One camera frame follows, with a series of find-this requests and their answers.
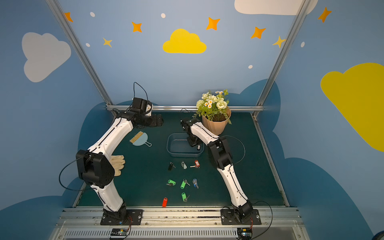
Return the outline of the translucent blue storage box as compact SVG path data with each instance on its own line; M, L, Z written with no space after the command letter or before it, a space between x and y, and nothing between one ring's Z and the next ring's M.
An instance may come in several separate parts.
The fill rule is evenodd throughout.
M197 146L191 147L187 141L186 133L173 133L169 135L167 140L167 151L172 157L178 158L197 158L202 155L205 146L200 144L198 151Z

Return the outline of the red tag key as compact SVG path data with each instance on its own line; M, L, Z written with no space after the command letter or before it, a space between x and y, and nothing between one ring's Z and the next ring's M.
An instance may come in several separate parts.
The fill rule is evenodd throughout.
M197 169L200 167L201 167L201 165L200 165L198 160L195 160L195 164L193 166L191 166L191 168L197 168Z

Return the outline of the white tag key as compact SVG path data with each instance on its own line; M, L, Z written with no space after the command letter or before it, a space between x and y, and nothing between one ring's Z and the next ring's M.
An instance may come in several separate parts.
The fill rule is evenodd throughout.
M182 168L183 168L184 170L186 170L186 169L188 168L185 162L181 162L181 166L182 166Z

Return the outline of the black fob key bunch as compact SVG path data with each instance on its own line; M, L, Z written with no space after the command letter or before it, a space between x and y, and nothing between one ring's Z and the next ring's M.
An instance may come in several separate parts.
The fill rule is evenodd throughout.
M169 163L169 166L168 166L168 171L171 171L171 170L173 170L173 169L175 169L175 168L176 168L176 167L175 167L174 163L170 162L170 163Z

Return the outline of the blue tag key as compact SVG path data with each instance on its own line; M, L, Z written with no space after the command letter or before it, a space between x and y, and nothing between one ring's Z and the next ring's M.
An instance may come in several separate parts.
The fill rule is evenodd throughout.
M193 185L195 188L199 188L197 179L193 179Z

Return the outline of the green tag key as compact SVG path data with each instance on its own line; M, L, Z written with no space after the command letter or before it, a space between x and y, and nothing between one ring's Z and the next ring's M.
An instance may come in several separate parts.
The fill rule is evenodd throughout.
M168 180L167 185L168 185L168 186L175 186L175 185L176 185L176 182L173 181L173 180Z
M188 183L188 181L186 179L184 179L181 183L180 188L183 190L186 186L190 186L190 184Z
M187 202L187 201L188 201L189 195L187 195L186 193L181 193L181 196L182 196L182 200L183 200L184 202Z

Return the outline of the orange tag key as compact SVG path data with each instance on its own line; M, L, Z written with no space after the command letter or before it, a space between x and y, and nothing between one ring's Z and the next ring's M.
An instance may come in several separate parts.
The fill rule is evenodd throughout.
M168 198L163 199L162 207L165 208L168 204Z

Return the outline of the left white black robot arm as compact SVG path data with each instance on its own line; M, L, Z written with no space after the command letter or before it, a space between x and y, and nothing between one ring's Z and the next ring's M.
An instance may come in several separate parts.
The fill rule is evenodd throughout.
M111 156L135 126L160 127L163 124L160 115L152 115L152 108L149 100L133 98L128 109L117 111L116 119L95 144L76 154L79 178L96 192L103 204L101 225L123 225L129 219L127 205L114 184Z

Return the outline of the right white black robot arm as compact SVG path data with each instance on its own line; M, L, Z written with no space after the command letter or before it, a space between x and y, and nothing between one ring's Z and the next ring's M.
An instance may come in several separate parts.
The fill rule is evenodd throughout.
M197 118L180 120L180 124L188 134L187 140L191 147L201 143L208 147L210 160L221 174L229 191L237 221L242 222L249 218L253 212L253 206L236 176L228 140L212 133Z

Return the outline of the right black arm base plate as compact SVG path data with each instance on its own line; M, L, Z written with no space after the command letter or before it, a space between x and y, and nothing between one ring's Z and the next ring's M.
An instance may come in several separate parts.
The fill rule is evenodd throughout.
M222 225L261 225L261 217L257 209L253 209L248 217L239 217L235 210L224 208L220 210Z

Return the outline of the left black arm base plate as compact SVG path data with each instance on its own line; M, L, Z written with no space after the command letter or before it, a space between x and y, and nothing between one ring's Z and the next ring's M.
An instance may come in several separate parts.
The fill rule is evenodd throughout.
M119 212L103 210L100 222L102 226L139 226L143 217L143 210L123 209Z

